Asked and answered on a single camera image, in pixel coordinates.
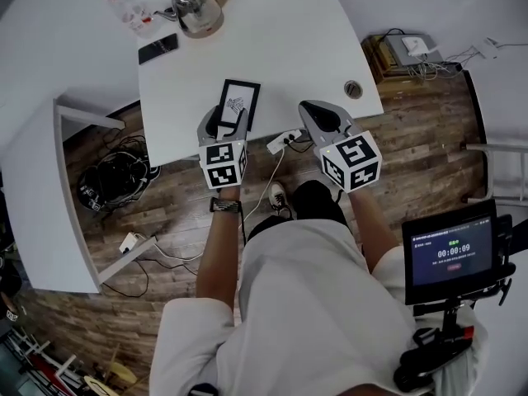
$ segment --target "picture frame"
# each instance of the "picture frame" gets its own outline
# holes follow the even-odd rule
[[[250,131],[260,89],[260,83],[226,79],[219,104],[222,111],[219,126],[235,128],[238,115],[245,108],[248,111],[247,130]]]

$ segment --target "white shirt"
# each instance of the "white shirt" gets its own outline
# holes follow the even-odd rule
[[[417,325],[403,304],[404,288],[401,247],[371,275],[342,224],[310,219],[272,227],[244,248],[239,326],[215,299],[166,305],[150,394],[187,396],[199,383],[233,396],[336,396],[360,384],[400,394],[393,382],[399,357],[417,328],[440,327],[442,318],[433,314]],[[458,323],[475,325],[474,345],[453,371],[436,375],[437,391],[470,391],[482,368],[485,330],[470,308],[459,311]]]

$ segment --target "display screen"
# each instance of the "display screen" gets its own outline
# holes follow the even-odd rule
[[[412,236],[412,282],[430,285],[492,268],[490,217]]]

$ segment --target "white table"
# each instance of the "white table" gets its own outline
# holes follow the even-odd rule
[[[302,127],[302,100],[324,100],[353,118],[383,112],[361,45],[338,0],[229,0],[225,22],[193,40],[166,23],[151,40],[178,34],[180,48],[139,66],[148,155],[154,166],[198,152],[196,128],[219,104],[225,79],[260,83],[248,139]],[[347,81],[363,88],[359,100]]]
[[[98,293],[126,264],[156,243],[152,237],[99,272],[84,241],[64,161],[63,118],[123,129],[124,122],[58,106],[41,105],[9,144],[2,178],[13,235],[35,289]]]

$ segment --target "person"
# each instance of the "person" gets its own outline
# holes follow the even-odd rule
[[[0,319],[15,322],[18,309],[12,298],[22,287],[22,280],[12,262],[0,256]]]
[[[238,292],[236,213],[215,212],[196,278],[195,299],[164,310],[150,374],[151,396],[403,394],[393,375],[418,328],[404,305],[403,248],[373,194],[349,194],[362,252],[330,190],[307,181],[291,196],[273,182],[276,215],[249,235]],[[239,187],[221,200],[238,201]],[[475,326],[471,350],[435,373],[436,394],[467,394],[482,369],[487,334],[470,307],[458,323]]]

